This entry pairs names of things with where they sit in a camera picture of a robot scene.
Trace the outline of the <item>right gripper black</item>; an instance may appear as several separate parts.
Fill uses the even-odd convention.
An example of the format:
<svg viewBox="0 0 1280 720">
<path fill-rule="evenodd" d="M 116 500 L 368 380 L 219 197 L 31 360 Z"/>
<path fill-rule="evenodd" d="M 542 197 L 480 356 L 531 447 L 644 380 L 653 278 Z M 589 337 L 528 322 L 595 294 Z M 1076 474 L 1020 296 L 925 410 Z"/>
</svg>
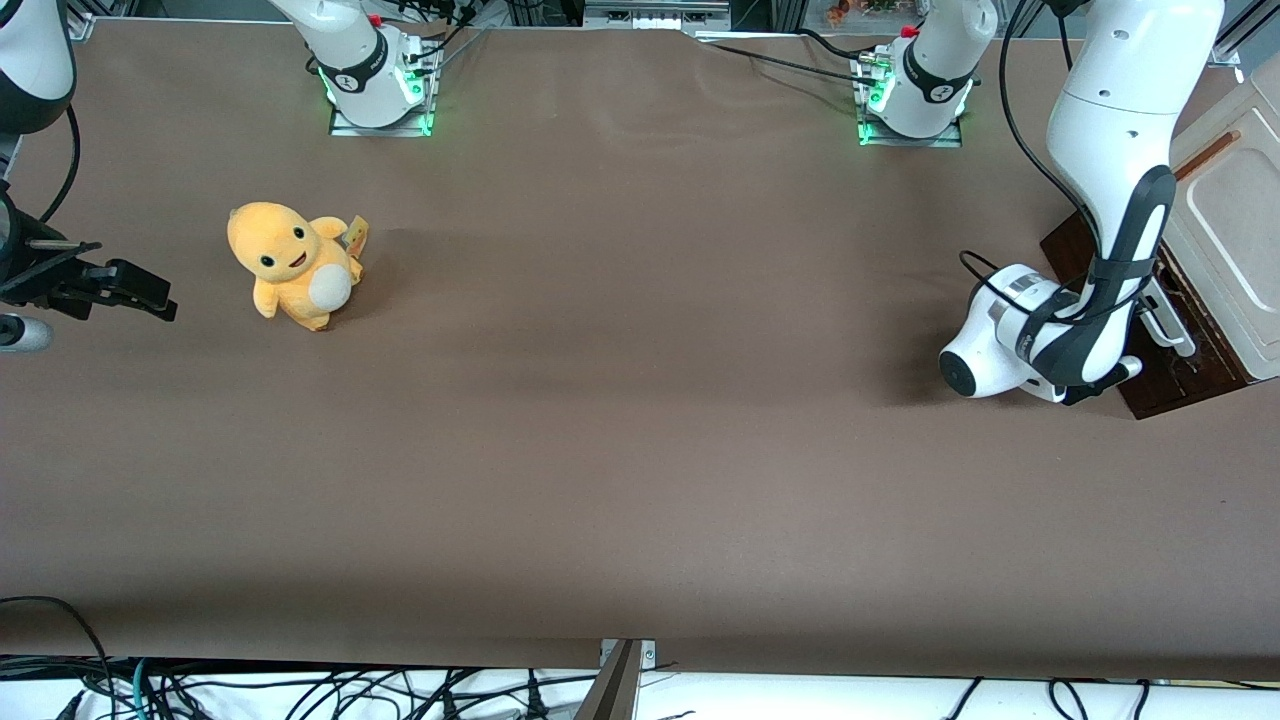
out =
<svg viewBox="0 0 1280 720">
<path fill-rule="evenodd" d="M 68 240 L 44 222 L 17 208 L 1 192 L 1 300 L 10 306 L 35 305 L 86 320 L 95 304 L 108 306 L 101 287 L 87 281 L 97 265 L 81 256 L 101 249 L 100 242 Z M 169 282 L 123 259 L 105 266 L 104 288 L 124 297 L 122 307 L 174 322 L 178 304 L 169 299 Z"/>
</svg>

